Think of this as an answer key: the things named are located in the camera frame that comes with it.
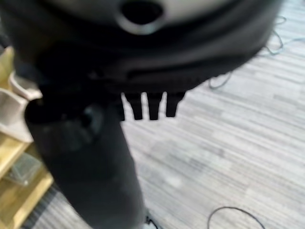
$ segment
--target wooden furniture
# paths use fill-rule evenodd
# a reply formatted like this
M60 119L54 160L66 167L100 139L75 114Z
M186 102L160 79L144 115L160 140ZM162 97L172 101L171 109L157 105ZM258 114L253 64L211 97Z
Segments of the wooden furniture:
M9 89L7 78L12 71L12 57L11 48L0 57L0 87L5 89ZM2 179L25 150L39 159L34 145L0 133L0 229L20 228L53 183L52 176L44 166L26 187Z

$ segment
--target gray carpet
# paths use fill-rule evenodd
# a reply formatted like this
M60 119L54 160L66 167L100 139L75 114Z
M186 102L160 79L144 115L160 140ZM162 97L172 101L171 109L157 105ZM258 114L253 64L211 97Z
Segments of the gray carpet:
M281 15L287 22L276 30L284 41L305 37L303 0L288 0ZM278 46L276 37L269 46ZM135 122L126 109L123 128L145 201L165 229L206 229L210 212L223 205L250 211L266 229L304 228L304 42L278 56L251 60L217 91L207 84L195 88L175 119L163 118L161 111L158 122ZM25 225L89 228L54 188ZM224 210L214 216L211 229L259 227Z

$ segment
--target round opening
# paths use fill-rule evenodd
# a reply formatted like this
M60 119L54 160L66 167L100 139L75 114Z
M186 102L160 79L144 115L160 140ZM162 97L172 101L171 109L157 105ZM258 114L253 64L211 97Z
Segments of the round opening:
M156 21L163 15L162 7L149 1L130 1L122 5L122 14L130 22L145 25Z

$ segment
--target shelf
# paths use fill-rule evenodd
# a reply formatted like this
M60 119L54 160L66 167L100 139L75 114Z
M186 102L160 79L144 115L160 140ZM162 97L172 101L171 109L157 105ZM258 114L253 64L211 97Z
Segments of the shelf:
M0 228L19 229L52 183L53 178L44 167L26 187L1 180Z
M0 133L0 179L29 145Z

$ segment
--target black cable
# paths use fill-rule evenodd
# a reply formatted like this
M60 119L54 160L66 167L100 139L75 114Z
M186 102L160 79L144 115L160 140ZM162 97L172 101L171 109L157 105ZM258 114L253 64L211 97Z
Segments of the black cable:
M209 88L211 90L217 90L218 88L221 88L223 86L225 86L227 84L227 82L231 79L232 77L232 74L233 72L230 72L227 76L227 78L225 79L225 81L223 81L220 85L217 85L217 86L213 86L212 85L212 78L208 80L208 85L209 85Z
M284 24L287 21L287 18L284 17L284 16L281 16L281 15L277 16L277 18L281 19L281 21L275 22L275 25L282 25L282 24ZM287 41L287 42L283 42L281 36L275 30L273 30L272 33L278 38L279 43L280 43L280 47L278 49L276 49L276 50L272 50L269 47L265 46L264 48L268 51L268 53L266 53L266 54L259 54L257 56L261 56L261 57L276 56L276 55L281 54L285 50L285 46L286 45L288 45L288 44L290 44L292 42L302 42L302 41L305 41L305 37L300 37L300 38L294 38L294 39L292 39L290 41ZM226 80L222 84L220 84L218 86L213 86L212 85L212 78L209 79L208 80L209 88L211 90L217 90L217 89L225 86L229 82L229 80L231 79L232 74L233 74L233 72L230 72L230 74L227 76Z
M211 219L212 219L213 215L214 215L215 213L217 213L218 211L223 210L223 209L233 209L233 210L240 211L240 212L246 214L247 216L250 216L252 219L254 219L254 220L261 226L262 229L266 229L266 228L264 227L264 225L258 220L258 218L256 218L256 217L255 217L254 215L252 215L251 213L249 213L249 212L247 212L247 211L245 211L245 210L243 210L243 209L241 209L241 208L227 207L227 206L217 208L217 209L215 209L215 210L209 215L209 218L208 218L208 221L207 221L207 229L210 229Z

